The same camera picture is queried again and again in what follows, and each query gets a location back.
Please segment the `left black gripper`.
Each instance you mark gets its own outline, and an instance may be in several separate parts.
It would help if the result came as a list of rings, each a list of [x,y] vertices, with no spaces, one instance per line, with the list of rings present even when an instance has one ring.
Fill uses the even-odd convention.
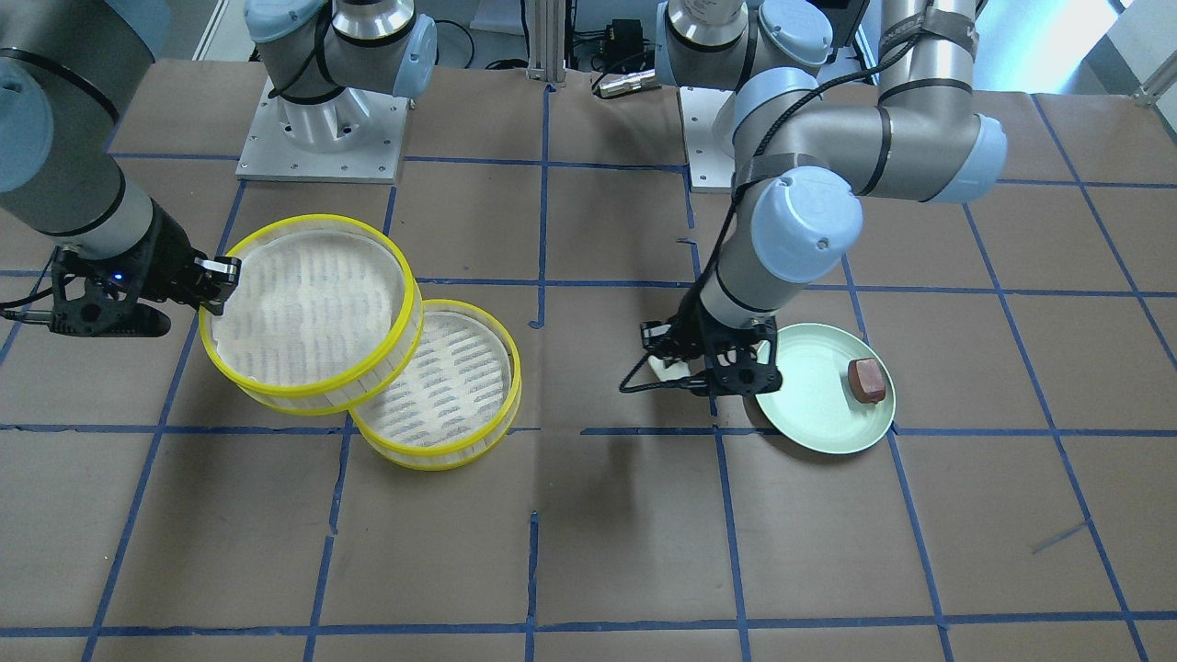
[[[676,389],[701,397],[752,397],[782,390],[774,320],[732,327],[709,313],[701,302],[681,302],[669,320],[643,322],[640,336],[647,357],[689,360],[693,373],[689,380],[651,382],[640,385],[641,390]]]

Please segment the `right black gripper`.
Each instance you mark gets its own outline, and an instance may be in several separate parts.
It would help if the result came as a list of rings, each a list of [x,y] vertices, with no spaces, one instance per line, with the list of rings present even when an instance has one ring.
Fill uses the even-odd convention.
[[[220,317],[237,289],[241,260],[211,258],[192,246],[179,223],[160,205],[153,205],[152,211],[148,237],[153,247],[139,297],[202,307]]]

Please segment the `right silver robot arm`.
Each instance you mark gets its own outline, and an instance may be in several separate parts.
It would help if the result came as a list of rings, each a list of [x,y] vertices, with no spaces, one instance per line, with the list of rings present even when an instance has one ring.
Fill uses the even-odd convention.
[[[428,87],[435,22],[412,1],[248,1],[242,14],[302,150],[353,138],[360,91]],[[106,151],[169,24],[164,1],[4,2],[4,211],[56,246],[49,285],[4,302],[5,319],[160,337],[160,302],[222,315],[238,289],[240,260],[197,250]]]

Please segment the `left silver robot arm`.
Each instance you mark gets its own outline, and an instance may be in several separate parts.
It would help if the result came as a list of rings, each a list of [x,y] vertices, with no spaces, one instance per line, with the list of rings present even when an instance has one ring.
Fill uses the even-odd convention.
[[[964,204],[1008,140],[975,110],[978,1],[886,1],[879,62],[825,82],[832,26],[807,1],[666,1],[656,79],[726,90],[730,206],[701,277],[641,326],[649,390],[774,393],[776,315],[842,263],[862,198]]]

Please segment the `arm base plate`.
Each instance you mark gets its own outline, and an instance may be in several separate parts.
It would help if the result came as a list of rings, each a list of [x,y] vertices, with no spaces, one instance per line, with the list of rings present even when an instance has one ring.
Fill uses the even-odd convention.
[[[270,94],[266,82],[235,170],[247,181],[393,185],[415,101],[346,88],[318,105]]]
[[[729,193],[734,171],[733,92],[681,87],[680,113],[692,191]]]

